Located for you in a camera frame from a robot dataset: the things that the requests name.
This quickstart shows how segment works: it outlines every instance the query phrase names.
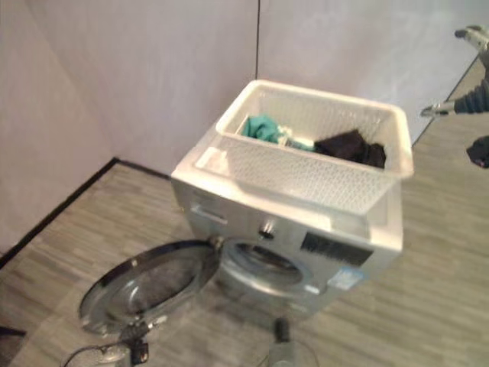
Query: baseboard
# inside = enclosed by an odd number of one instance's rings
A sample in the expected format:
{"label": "baseboard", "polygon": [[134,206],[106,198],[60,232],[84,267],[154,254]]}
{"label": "baseboard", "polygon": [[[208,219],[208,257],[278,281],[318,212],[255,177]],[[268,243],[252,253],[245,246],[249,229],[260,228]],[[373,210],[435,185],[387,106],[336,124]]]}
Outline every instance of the baseboard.
{"label": "baseboard", "polygon": [[104,167],[91,176],[84,184],[76,189],[71,195],[69,195],[60,205],[58,205],[51,213],[44,217],[31,231],[29,231],[14,247],[10,248],[0,258],[0,269],[5,264],[12,260],[25,246],[28,245],[32,239],[38,235],[44,228],[46,228],[51,222],[53,222],[71,203],[78,199],[85,191],[87,191],[97,180],[99,180],[104,174],[106,174],[112,167],[114,167],[121,160],[118,158],[111,159]]}
{"label": "baseboard", "polygon": [[151,176],[156,176],[159,178],[164,178],[165,180],[169,180],[170,176],[167,174],[163,174],[161,172],[152,170],[151,168],[147,168],[145,166],[141,166],[140,164],[133,163],[130,161],[124,161],[124,160],[119,160],[119,164],[122,164],[123,166],[134,168],[135,170],[145,172],[146,174],[150,174]]}

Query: teal cloth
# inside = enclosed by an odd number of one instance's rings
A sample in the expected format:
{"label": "teal cloth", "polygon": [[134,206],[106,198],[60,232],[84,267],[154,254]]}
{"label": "teal cloth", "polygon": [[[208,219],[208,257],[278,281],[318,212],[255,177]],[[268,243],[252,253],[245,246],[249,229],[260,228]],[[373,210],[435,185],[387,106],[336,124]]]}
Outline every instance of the teal cloth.
{"label": "teal cloth", "polygon": [[241,135],[275,144],[278,143],[278,138],[282,136],[275,121],[266,115],[248,117]]}
{"label": "teal cloth", "polygon": [[[248,117],[241,135],[262,141],[269,141],[270,143],[275,144],[278,144],[278,139],[284,136],[284,134],[279,131],[277,123],[267,115]],[[314,146],[299,143],[291,138],[287,139],[286,146],[303,151],[314,151]]]}

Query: dark clothing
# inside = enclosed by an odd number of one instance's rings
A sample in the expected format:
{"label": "dark clothing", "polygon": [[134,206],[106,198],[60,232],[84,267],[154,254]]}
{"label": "dark clothing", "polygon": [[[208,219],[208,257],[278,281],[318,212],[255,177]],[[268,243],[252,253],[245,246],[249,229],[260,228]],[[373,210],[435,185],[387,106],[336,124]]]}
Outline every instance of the dark clothing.
{"label": "dark clothing", "polygon": [[315,152],[372,167],[384,168],[386,155],[380,144],[368,144],[358,130],[351,130],[314,143]]}
{"label": "dark clothing", "polygon": [[467,148],[467,154],[471,161],[479,167],[489,167],[489,136],[474,141],[474,144]]}

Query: white plastic basket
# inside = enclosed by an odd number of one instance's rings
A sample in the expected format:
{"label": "white plastic basket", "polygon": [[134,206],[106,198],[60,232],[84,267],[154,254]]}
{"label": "white plastic basket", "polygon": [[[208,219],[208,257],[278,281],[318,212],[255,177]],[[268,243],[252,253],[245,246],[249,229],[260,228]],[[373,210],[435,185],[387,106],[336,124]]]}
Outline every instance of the white plastic basket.
{"label": "white plastic basket", "polygon": [[[384,146],[385,169],[241,136],[248,116],[268,115],[294,139],[317,141],[357,128]],[[225,174],[274,193],[366,213],[394,183],[413,174],[406,115],[396,106],[256,80],[218,120]]]}

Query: gray laminate floor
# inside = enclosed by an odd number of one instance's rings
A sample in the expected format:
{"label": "gray laminate floor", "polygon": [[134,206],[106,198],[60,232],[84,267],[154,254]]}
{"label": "gray laminate floor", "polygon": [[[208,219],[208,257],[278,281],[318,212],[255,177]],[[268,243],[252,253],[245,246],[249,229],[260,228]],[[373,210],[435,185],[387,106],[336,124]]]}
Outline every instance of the gray laminate floor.
{"label": "gray laminate floor", "polygon": [[[482,74],[476,63],[457,93]],[[465,154],[489,135],[488,116],[438,120],[416,144],[403,256],[295,330],[321,366],[489,365],[489,171]],[[12,367],[59,365],[99,343],[76,315],[89,286],[132,255],[189,237],[168,182],[115,166],[0,271],[0,325],[28,332]],[[150,335],[148,367],[258,365],[270,334],[228,312],[212,287],[206,297],[205,309],[190,305]]]}

